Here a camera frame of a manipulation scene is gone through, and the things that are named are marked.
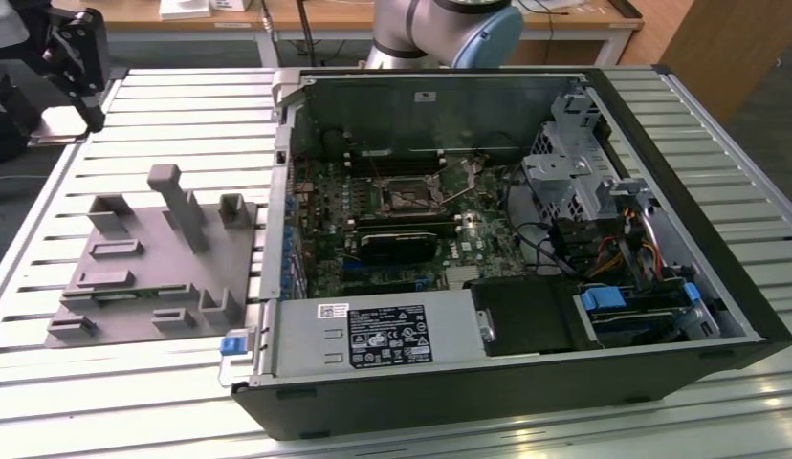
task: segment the motherboard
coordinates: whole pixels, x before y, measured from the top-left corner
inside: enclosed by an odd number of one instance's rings
[[[461,289],[527,273],[501,207],[505,172],[436,152],[296,161],[309,297]]]

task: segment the blue latch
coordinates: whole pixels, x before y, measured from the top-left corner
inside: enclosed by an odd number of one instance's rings
[[[627,307],[627,299],[617,287],[593,287],[580,295],[580,300],[587,311]]]
[[[249,338],[248,337],[224,337],[221,341],[221,355],[242,356],[249,353]]]
[[[683,290],[687,291],[687,295],[690,296],[690,300],[692,303],[696,303],[700,299],[703,299],[703,295],[700,294],[700,289],[698,289],[696,284],[692,282],[687,282],[683,286]]]

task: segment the table leg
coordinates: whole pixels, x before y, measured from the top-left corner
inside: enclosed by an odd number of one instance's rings
[[[596,65],[603,67],[617,65],[617,62],[621,60],[621,55],[624,55],[624,50],[629,44],[632,30],[609,32],[611,36],[603,43],[599,59],[596,60]]]
[[[260,51],[261,65],[277,69],[280,67],[279,46],[272,34],[259,32],[254,35],[254,42],[257,43],[257,50]]]

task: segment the power supply label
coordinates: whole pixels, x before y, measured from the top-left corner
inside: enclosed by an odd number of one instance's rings
[[[425,306],[348,311],[351,364],[355,368],[433,361]]]

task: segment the metal rail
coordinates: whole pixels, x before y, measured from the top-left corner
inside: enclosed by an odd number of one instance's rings
[[[108,103],[106,129],[64,156],[0,269],[0,457],[792,455],[792,347],[660,402],[289,443],[264,434],[221,387],[220,339],[44,349],[97,193],[158,205],[149,168],[176,163],[198,202],[240,189],[268,203],[272,72],[132,71]],[[792,330],[790,203],[674,77],[651,69],[607,74]],[[261,212],[250,298],[265,218]],[[250,373],[249,359],[234,372],[238,379]]]

